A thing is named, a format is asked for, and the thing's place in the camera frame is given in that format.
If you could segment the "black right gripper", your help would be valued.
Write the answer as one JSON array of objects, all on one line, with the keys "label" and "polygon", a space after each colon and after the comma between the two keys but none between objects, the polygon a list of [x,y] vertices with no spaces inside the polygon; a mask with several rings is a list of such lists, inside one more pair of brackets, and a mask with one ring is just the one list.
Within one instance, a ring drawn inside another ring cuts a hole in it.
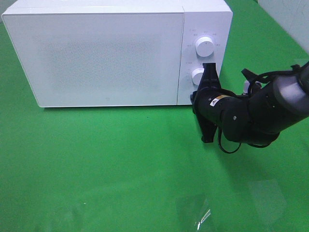
[{"label": "black right gripper", "polygon": [[193,92],[192,106],[202,133],[204,143],[213,143],[217,125],[211,121],[221,121],[221,84],[216,71],[216,63],[203,63],[203,74],[198,89]]}]

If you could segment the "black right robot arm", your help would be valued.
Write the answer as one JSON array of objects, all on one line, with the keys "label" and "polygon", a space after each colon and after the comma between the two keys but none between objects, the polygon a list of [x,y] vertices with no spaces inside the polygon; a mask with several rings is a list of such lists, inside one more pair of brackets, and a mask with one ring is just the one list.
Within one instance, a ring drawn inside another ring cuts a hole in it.
[{"label": "black right robot arm", "polygon": [[266,147],[309,116],[307,63],[260,75],[243,69],[249,86],[241,95],[221,87],[215,63],[203,63],[203,68],[191,102],[204,143],[212,143],[217,133],[235,143]]}]

